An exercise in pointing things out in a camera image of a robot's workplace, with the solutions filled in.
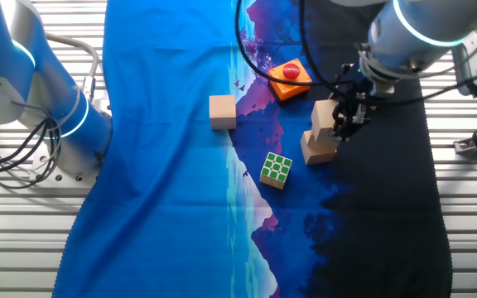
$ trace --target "green cube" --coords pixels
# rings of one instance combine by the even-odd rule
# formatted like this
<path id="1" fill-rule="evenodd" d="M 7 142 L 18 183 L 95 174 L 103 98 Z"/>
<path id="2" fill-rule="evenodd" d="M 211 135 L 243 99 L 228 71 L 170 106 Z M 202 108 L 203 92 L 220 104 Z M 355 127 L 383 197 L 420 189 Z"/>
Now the green cube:
<path id="1" fill-rule="evenodd" d="M 282 190 L 287 181 L 291 165 L 291 159 L 269 152 L 261 170 L 261 182 Z"/>

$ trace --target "orange box with red button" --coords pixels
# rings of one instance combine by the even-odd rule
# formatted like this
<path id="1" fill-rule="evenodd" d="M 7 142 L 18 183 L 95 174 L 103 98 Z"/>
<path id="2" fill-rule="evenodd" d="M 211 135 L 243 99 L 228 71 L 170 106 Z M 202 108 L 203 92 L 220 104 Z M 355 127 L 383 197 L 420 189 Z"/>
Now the orange box with red button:
<path id="1" fill-rule="evenodd" d="M 274 78 L 292 82 L 310 83 L 312 81 L 299 59 L 294 59 L 283 65 L 279 65 L 278 67 L 271 69 L 269 74 Z M 299 94 L 305 93 L 311 88 L 310 86 L 279 84 L 273 81 L 270 81 L 270 85 L 281 102 L 285 102 Z"/>

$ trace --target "blue cloth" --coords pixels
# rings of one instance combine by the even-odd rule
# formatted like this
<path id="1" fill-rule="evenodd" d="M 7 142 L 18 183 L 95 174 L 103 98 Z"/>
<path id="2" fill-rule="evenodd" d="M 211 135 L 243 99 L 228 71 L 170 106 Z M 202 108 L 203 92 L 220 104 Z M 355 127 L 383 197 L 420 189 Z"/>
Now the blue cloth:
<path id="1" fill-rule="evenodd" d="M 301 54 L 296 3 L 245 3 L 244 43 L 265 69 Z M 432 254 L 431 248 L 420 244 L 424 256 L 411 250 L 413 241 L 422 243 L 433 233 L 446 241 L 435 204 L 435 179 L 412 181 L 413 198 L 398 199 L 397 191 L 389 195 L 386 187 L 406 186 L 394 180 L 395 175 L 405 179 L 398 168 L 405 158 L 388 156 L 396 168 L 391 183 L 383 186 L 377 177 L 359 174 L 378 168 L 374 161 L 362 159 L 366 146 L 376 156 L 386 149 L 358 137 L 351 141 L 354 146 L 340 149 L 339 163 L 305 166 L 300 140 L 311 129 L 313 102 L 300 100 L 280 107 L 266 81 L 244 64 L 234 38 L 235 4 L 108 1 L 104 75 L 113 137 L 97 183 L 71 229 L 53 296 L 362 297 L 355 291 L 364 291 L 370 293 L 368 297 L 375 297 L 374 293 L 384 298 L 401 296 L 384 294 L 389 289 L 380 285 L 411 291 L 410 281 L 398 282 L 398 276 L 415 276 L 416 287 L 435 283 L 436 276 L 448 281 L 442 267 L 420 262 L 421 257 L 430 264 L 446 259 L 447 247 Z M 331 17 L 349 20 L 347 14 L 331 9 Z M 360 26 L 347 30 L 361 38 L 369 23 L 362 21 L 361 11 L 353 17 L 355 22 L 347 22 Z M 345 58 L 351 61 L 355 54 L 349 53 Z M 327 67 L 329 77 L 342 62 L 347 61 L 330 60 L 335 66 Z M 405 88 L 417 90 L 412 85 Z M 316 99 L 327 95 L 311 92 Z M 209 96 L 226 94 L 237 96 L 238 126 L 215 132 L 210 129 Z M 391 116 L 384 111 L 384 118 Z M 411 143 L 402 147 L 402 142 L 391 148 L 416 150 L 422 161 L 415 161 L 413 167 L 421 165 L 424 174 L 413 173 L 431 175 L 424 117 L 406 116 L 424 115 L 422 105 L 394 115 L 406 119 L 398 122 L 399 129 L 421 129 L 418 133 L 401 130 L 389 139 L 409 136 L 423 148 Z M 378 128 L 386 133 L 389 124 Z M 283 191 L 259 183 L 270 151 L 293 160 Z M 376 162 L 387 170 L 386 161 Z M 429 190 L 426 200 L 419 199 L 423 190 Z M 428 204 L 415 214 L 363 211 L 402 208 L 399 202 Z M 428 205 L 428 211 L 422 212 Z M 410 238 L 406 246 L 405 238 Z M 393 250 L 404 254 L 394 258 Z M 415 273 L 392 274 L 383 268 L 384 264 L 409 268 L 405 263 L 409 259 L 419 260 L 414 262 Z M 446 282 L 445 290 L 438 287 L 439 293 L 446 293 L 447 287 Z M 413 293 L 444 297 L 434 291 Z"/>

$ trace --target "wooden cube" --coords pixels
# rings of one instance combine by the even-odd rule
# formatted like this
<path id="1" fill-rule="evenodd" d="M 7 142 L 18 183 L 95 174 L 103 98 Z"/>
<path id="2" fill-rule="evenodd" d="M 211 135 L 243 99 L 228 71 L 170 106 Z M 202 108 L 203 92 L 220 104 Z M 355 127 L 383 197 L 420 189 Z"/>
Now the wooden cube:
<path id="1" fill-rule="evenodd" d="M 340 145 L 340 142 L 333 137 L 324 137 L 317 141 L 314 139 L 312 131 L 303 132 L 303 134 L 311 134 L 311 137 L 307 138 L 308 141 L 306 145 L 315 151 L 334 152 Z"/>
<path id="2" fill-rule="evenodd" d="M 335 125 L 332 113 L 336 108 L 336 101 L 333 99 L 318 100 L 312 109 L 312 134 L 317 142 L 328 142 L 329 133 Z"/>
<path id="3" fill-rule="evenodd" d="M 211 129 L 237 128 L 237 108 L 234 95 L 209 97 L 209 118 Z"/>
<path id="4" fill-rule="evenodd" d="M 312 131 L 303 132 L 303 136 L 301 137 L 301 149 L 303 151 L 303 157 L 305 158 L 305 164 L 307 166 L 331 162 L 337 153 L 337 150 L 334 149 L 332 151 L 331 148 L 324 148 L 322 146 L 314 146 L 315 143 L 311 142 Z"/>

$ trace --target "metal bracket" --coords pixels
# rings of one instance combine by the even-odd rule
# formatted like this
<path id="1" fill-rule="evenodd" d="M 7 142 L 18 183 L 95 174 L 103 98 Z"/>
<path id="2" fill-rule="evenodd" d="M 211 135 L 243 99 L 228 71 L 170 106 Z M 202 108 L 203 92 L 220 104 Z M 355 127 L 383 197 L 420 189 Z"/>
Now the metal bracket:
<path id="1" fill-rule="evenodd" d="M 47 151 L 46 146 L 41 146 L 38 150 L 34 153 L 34 159 L 32 160 L 32 168 L 35 169 L 40 166 L 46 158 L 48 158 L 49 152 Z M 36 173 L 42 173 L 45 167 L 40 168 L 36 171 Z M 70 174 L 59 167 L 53 171 L 53 173 L 44 181 L 38 183 L 36 188 L 41 189 L 59 189 L 63 188 L 67 189 L 91 189 L 95 184 L 97 177 L 99 175 L 99 171 L 89 173 L 87 175 L 75 175 Z M 35 179 L 36 174 L 31 173 L 30 179 Z"/>
<path id="2" fill-rule="evenodd" d="M 364 124 L 366 111 L 367 111 L 367 106 L 365 104 L 359 103 L 356 109 L 356 114 L 353 116 L 353 123 Z"/>
<path id="3" fill-rule="evenodd" d="M 466 79 L 471 79 L 477 75 L 477 53 L 472 55 L 477 49 L 477 33 L 471 32 L 466 38 L 463 44 L 452 49 L 452 57 L 454 58 L 455 65 L 455 78 L 458 82 Z M 458 88 L 460 94 L 467 96 L 471 95 L 469 85 L 464 85 Z"/>
<path id="4" fill-rule="evenodd" d="M 369 65 L 363 63 L 362 58 L 359 59 L 359 64 L 364 76 L 373 82 L 373 89 L 371 89 L 369 95 L 377 98 L 390 98 L 393 96 L 395 93 L 394 86 L 398 82 L 398 79 L 386 80 L 385 78 L 375 74 Z"/>
<path id="5" fill-rule="evenodd" d="M 82 85 L 82 92 L 88 101 L 93 101 L 94 92 L 95 92 L 95 78 L 94 77 L 84 77 L 84 83 Z"/>

